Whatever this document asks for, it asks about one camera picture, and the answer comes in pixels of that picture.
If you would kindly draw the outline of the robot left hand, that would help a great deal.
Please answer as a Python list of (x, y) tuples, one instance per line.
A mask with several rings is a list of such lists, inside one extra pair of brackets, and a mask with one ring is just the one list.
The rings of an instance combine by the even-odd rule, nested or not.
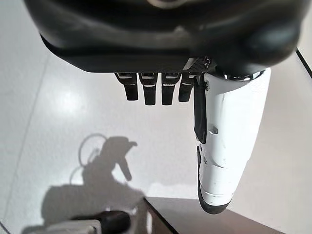
[(297, 47), (309, 0), (27, 0), (45, 46), (91, 73), (114, 73), (129, 101), (194, 97), (198, 198), (231, 202), (251, 157), (271, 67)]

